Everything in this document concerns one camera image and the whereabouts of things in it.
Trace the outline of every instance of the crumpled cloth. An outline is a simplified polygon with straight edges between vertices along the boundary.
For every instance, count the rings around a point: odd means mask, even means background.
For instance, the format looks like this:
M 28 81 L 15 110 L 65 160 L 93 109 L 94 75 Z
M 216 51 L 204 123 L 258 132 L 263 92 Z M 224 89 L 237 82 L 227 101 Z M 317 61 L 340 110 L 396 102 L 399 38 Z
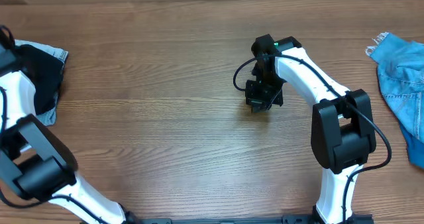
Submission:
M 400 122 L 409 161 L 424 168 L 424 44 L 384 32 L 366 49 L 377 62 L 380 91 Z
M 20 46 L 24 44 L 29 44 L 37 49 L 47 52 L 48 54 L 62 61 L 63 65 L 65 66 L 65 61 L 69 54 L 68 51 L 65 51 L 61 48 L 54 48 L 52 46 L 45 45 L 45 44 L 39 44 L 36 42 L 29 42 L 29 41 L 17 40 L 17 39 L 15 40 L 16 46 Z M 54 94 L 55 106 L 51 110 L 36 116 L 38 120 L 41 123 L 43 123 L 43 125 L 46 125 L 46 126 L 53 125 L 56 122 L 56 108 L 58 104 L 58 97 L 59 97 L 59 94 L 58 92 L 56 92 Z

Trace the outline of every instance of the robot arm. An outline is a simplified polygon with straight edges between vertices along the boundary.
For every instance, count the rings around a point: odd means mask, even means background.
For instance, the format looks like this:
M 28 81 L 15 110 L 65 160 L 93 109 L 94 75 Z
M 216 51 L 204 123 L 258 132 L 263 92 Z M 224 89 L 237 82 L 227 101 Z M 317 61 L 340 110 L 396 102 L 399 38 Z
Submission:
M 19 57 L 0 44 L 0 113 L 6 98 L 6 125 L 1 133 L 0 178 L 19 197 L 60 205 L 86 223 L 133 223 L 131 212 L 108 200 L 78 172 L 73 154 L 36 117 L 35 87 L 16 69 Z M 36 154 L 15 164 L 29 149 Z
M 338 84 L 324 73 L 307 55 L 304 48 L 290 48 L 282 52 L 284 55 L 300 58 L 311 65 L 321 76 L 341 95 L 346 95 L 349 91 L 343 85 Z M 296 92 L 307 102 L 312 109 L 316 103 L 321 100 L 334 100 L 336 95 L 327 89 L 323 82 L 306 66 L 299 64 L 289 58 L 275 58 L 276 74 L 291 84 Z M 342 222 L 342 200 L 348 176 L 355 170 L 362 168 L 363 165 L 357 165 L 343 169 L 340 174 L 335 174 L 329 168 L 323 168 L 323 176 L 321 180 L 321 194 L 315 206 L 317 213 L 324 223 L 340 223 Z M 346 218 L 352 215 L 351 202 L 355 186 L 356 177 L 350 184 L 348 195 L 346 197 Z
M 282 105 L 282 85 L 291 84 L 306 100 L 313 111 L 311 146 L 317 161 L 323 167 L 321 194 L 314 207 L 315 221 L 340 223 L 343 221 L 343 194 L 348 177 L 361 169 L 368 154 L 376 147 L 373 128 L 346 109 L 346 105 L 312 71 L 321 77 L 342 97 L 361 109 L 372 120 L 370 100 L 362 91 L 350 91 L 324 73 L 307 55 L 305 49 L 293 37 L 274 42 L 269 34 L 256 39 L 252 52 L 257 63 L 252 71 L 256 81 L 246 82 L 246 103 L 252 111 L 266 111 L 272 104 Z M 303 60 L 299 63 L 282 54 Z M 339 119 L 351 118 L 351 123 L 340 127 Z M 352 216 L 351 202 L 356 177 L 350 183 L 346 195 L 346 218 Z

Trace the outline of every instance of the cable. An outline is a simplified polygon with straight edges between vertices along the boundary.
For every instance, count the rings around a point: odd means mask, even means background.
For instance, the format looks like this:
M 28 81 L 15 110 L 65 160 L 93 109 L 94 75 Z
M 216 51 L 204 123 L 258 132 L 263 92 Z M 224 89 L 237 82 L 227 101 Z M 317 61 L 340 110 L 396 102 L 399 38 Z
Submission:
M 270 104 L 267 106 L 267 110 L 271 108 L 272 103 L 274 102 L 274 100 L 277 98 L 278 94 L 280 94 L 280 92 L 283 91 L 283 88 L 281 87 L 281 89 L 277 92 L 277 94 L 272 98 Z
M 5 25 L 0 25 L 0 30 L 3 30 L 3 29 L 6 30 L 7 33 L 9 33 L 9 42 L 11 43 L 12 48 L 14 48 L 15 47 L 15 38 L 13 37 L 12 32 Z
M 97 222 L 99 222 L 100 224 L 108 224 L 107 222 L 105 222 L 104 220 L 102 220 L 100 217 L 96 217 L 94 215 L 94 213 L 92 213 L 90 210 L 88 210 L 88 208 L 86 208 L 84 205 L 82 205 L 80 202 L 78 202 L 77 200 L 75 200 L 74 198 L 72 198 L 71 196 L 65 196 L 65 195 L 56 195 L 54 197 L 51 197 L 49 199 L 53 200 L 53 199 L 66 199 L 66 201 L 70 201 L 72 203 L 74 203 L 75 205 L 77 205 L 79 208 L 81 208 L 83 211 L 85 211 L 91 218 L 93 218 L 94 220 L 96 220 Z
M 369 118 L 367 118 L 364 114 L 362 114 L 354 105 L 352 105 L 351 103 L 349 103 L 342 95 L 340 95 L 339 93 L 337 93 L 337 91 L 323 78 L 323 76 L 317 71 L 315 70 L 315 68 L 313 68 L 313 66 L 311 66 L 310 64 L 308 64 L 307 62 L 305 62 L 303 59 L 300 58 L 296 58 L 293 56 L 288 56 L 288 55 L 284 55 L 281 53 L 277 53 L 277 54 L 269 54 L 269 55 L 264 55 L 264 56 L 259 56 L 259 57 L 255 57 L 250 59 L 249 61 L 243 63 L 240 67 L 238 67 L 238 69 L 236 70 L 235 74 L 234 74 L 234 78 L 233 78 L 233 83 L 234 86 L 236 87 L 236 89 L 238 89 L 239 91 L 244 91 L 245 89 L 239 88 L 236 85 L 236 77 L 238 72 L 245 67 L 247 64 L 255 61 L 255 60 L 261 60 L 264 58 L 271 58 L 271 57 L 279 57 L 279 58 L 288 58 L 290 60 L 294 60 L 296 62 L 299 62 L 300 64 L 303 64 L 304 66 L 306 66 L 307 68 L 309 68 L 320 80 L 321 82 L 325 85 L 325 87 L 327 87 L 327 89 L 329 91 L 331 91 L 331 93 L 333 93 L 335 96 L 337 96 L 338 98 L 340 98 L 345 104 L 346 106 L 352 110 L 353 112 L 355 112 L 357 115 L 359 115 L 361 118 L 363 118 L 366 122 L 368 122 L 372 128 L 378 133 L 378 135 L 382 138 L 384 144 L 386 145 L 387 148 L 387 158 L 386 160 L 381 163 L 381 164 L 377 164 L 374 166 L 369 166 L 366 168 L 362 168 L 360 170 L 356 170 L 353 173 L 351 173 L 347 179 L 346 185 L 344 186 L 344 192 L 343 192 L 343 205 L 342 205 L 342 209 L 343 209 L 343 224 L 346 223 L 346 197 L 347 197 L 347 191 L 349 189 L 349 185 L 350 182 L 352 181 L 353 177 L 355 177 L 355 175 L 365 172 L 365 171 L 369 171 L 369 170 L 375 170 L 378 168 L 383 168 L 384 166 L 386 166 L 390 160 L 392 159 L 392 148 L 390 147 L 390 143 L 389 140 L 386 138 L 386 136 L 383 134 L 383 132 L 380 130 L 380 128 L 377 127 L 377 125 L 372 122 L 371 120 L 369 120 Z
M 263 55 L 263 56 L 261 56 L 261 57 L 257 57 L 257 58 L 252 58 L 252 59 L 250 59 L 249 61 L 247 61 L 247 62 L 243 63 L 241 66 L 239 66 L 239 67 L 237 68 L 236 72 L 234 73 L 234 77 L 233 77 L 233 84 L 234 84 L 234 87 L 235 87 L 237 90 L 239 90 L 239 91 L 246 91 L 246 89 L 240 88 L 240 87 L 236 84 L 236 78 L 237 78 L 237 74 L 239 74 L 239 71 L 240 71 L 242 68 L 244 68 L 247 64 L 249 64 L 249 63 L 251 63 L 251 62 L 253 62 L 253 61 L 256 61 L 256 60 L 259 60 L 259 59 L 264 59 L 264 58 L 273 58 L 273 57 L 275 57 L 276 55 L 277 55 L 277 54 L 271 54 L 271 55 Z
M 3 87 L 1 87 L 1 86 L 0 86 L 0 92 L 1 92 L 1 95 L 3 96 L 3 112 L 2 112 L 2 115 L 1 115 L 2 122 L 1 122 L 1 128 L 0 128 L 0 131 L 1 131 L 1 133 L 0 133 L 0 148 L 1 148 L 2 141 L 3 141 L 3 134 L 4 134 L 5 130 L 6 130 L 6 125 L 7 125 L 7 95 L 6 95 L 6 90 Z M 91 218 L 93 218 L 94 220 L 96 220 L 100 224 L 108 224 L 104 220 L 102 220 L 101 218 L 99 218 L 96 215 L 94 215 L 94 213 L 92 213 L 90 210 L 88 210 L 88 208 L 86 208 L 80 202 L 78 202 L 77 200 L 75 200 L 74 198 L 72 198 L 70 196 L 56 195 L 56 196 L 51 197 L 50 199 L 48 199 L 46 201 L 37 201 L 37 202 L 31 203 L 31 204 L 27 204 L 27 205 L 18 205 L 18 204 L 15 204 L 15 203 L 10 202 L 5 197 L 5 195 L 3 194 L 3 192 L 0 189 L 0 200 L 4 204 L 8 205 L 9 207 L 13 207 L 13 208 L 17 208 L 17 209 L 26 209 L 26 208 L 36 207 L 38 205 L 41 205 L 43 203 L 46 203 L 47 201 L 50 201 L 50 200 L 53 200 L 53 199 L 60 199 L 60 198 L 66 199 L 66 201 L 70 201 L 70 202 L 74 203 L 79 208 L 81 208 L 83 211 L 85 211 Z

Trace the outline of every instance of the black fabric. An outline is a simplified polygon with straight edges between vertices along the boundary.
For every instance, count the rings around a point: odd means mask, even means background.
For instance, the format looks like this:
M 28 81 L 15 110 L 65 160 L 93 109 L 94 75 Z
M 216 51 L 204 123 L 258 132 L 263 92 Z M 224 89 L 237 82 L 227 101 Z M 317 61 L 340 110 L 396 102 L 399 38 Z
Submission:
M 23 58 L 21 70 L 35 86 L 35 113 L 39 115 L 53 109 L 54 94 L 63 80 L 63 62 L 27 44 L 17 46 L 15 51 Z

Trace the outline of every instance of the jeans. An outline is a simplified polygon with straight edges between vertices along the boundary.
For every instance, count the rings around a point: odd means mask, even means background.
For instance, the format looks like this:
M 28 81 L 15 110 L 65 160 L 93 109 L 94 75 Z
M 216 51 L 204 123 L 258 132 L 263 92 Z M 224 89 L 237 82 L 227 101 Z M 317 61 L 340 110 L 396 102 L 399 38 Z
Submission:
M 401 123 L 409 161 L 424 168 L 424 44 L 391 33 L 375 41 L 367 54 L 378 63 L 380 91 Z

